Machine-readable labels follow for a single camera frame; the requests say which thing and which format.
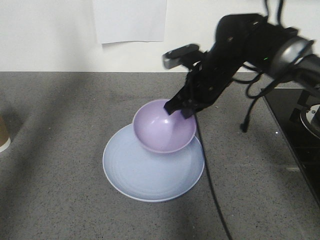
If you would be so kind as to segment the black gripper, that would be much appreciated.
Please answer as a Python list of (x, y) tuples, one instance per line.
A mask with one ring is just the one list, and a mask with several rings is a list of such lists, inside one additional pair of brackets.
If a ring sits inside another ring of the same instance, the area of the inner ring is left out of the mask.
[(241, 49), (212, 48), (195, 50), (183, 57), (183, 65), (191, 69), (185, 86), (164, 104), (168, 115), (181, 111), (184, 119), (211, 106), (230, 85), (232, 77), (244, 63)]

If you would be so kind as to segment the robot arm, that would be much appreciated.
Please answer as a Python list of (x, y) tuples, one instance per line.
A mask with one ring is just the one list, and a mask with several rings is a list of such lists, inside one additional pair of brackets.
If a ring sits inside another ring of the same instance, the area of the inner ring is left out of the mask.
[(262, 15), (226, 15), (216, 27), (211, 50), (202, 52), (197, 44), (188, 44), (163, 55), (166, 69), (180, 65), (188, 69), (184, 86), (164, 109), (168, 114), (179, 110), (189, 118), (211, 106), (244, 63), (275, 84), (295, 81), (319, 96), (320, 59), (312, 46), (295, 28), (270, 24)]

